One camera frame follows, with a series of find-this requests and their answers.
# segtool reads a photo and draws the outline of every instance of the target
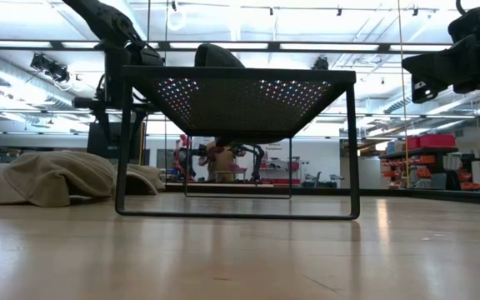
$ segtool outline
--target beige blanket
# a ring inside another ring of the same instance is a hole
[[[127,166],[129,195],[157,194],[164,189],[155,167]],[[36,152],[0,164],[0,204],[34,203],[41,207],[70,204],[71,196],[110,198],[116,168],[85,152]]]
[[[108,160],[85,152],[26,153],[3,171],[25,200],[47,208],[69,205],[72,195],[111,197],[114,174]]]
[[[160,170],[156,167],[127,165],[127,195],[157,195],[165,190],[164,183],[159,179]]]

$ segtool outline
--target mesh tabletop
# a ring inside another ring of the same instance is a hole
[[[189,136],[292,138],[346,89],[355,72],[134,67],[122,75]]]

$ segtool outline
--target person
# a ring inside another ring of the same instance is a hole
[[[234,158],[236,158],[236,156],[229,150],[230,147],[216,147],[216,138],[214,142],[207,144],[208,155],[206,157],[200,157],[197,162],[200,166],[207,165],[207,181],[211,183],[234,182],[235,177],[232,173],[216,174],[216,171],[231,171],[231,166],[234,165]],[[242,151],[237,155],[243,157],[246,153]]]

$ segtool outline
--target wooden floor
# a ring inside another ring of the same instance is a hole
[[[346,213],[345,197],[129,201],[162,211]],[[480,300],[480,205],[362,198],[356,222],[0,206],[0,299]]]

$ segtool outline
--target red box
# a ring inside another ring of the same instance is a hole
[[[420,137],[420,148],[455,148],[455,137],[451,134],[428,134]]]
[[[290,181],[288,179],[273,179],[273,183],[276,184],[289,184]],[[292,179],[292,184],[300,184],[301,180],[299,179]]]
[[[420,148],[420,137],[407,138],[408,150]]]

